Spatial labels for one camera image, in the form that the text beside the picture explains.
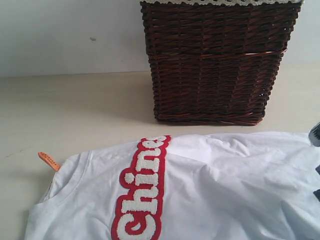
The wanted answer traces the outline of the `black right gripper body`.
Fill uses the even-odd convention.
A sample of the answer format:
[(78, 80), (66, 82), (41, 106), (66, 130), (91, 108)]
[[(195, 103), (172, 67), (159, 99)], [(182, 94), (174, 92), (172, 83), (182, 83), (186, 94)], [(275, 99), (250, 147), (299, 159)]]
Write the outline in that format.
[(313, 146), (320, 146), (320, 125), (314, 126), (309, 134), (308, 138)]

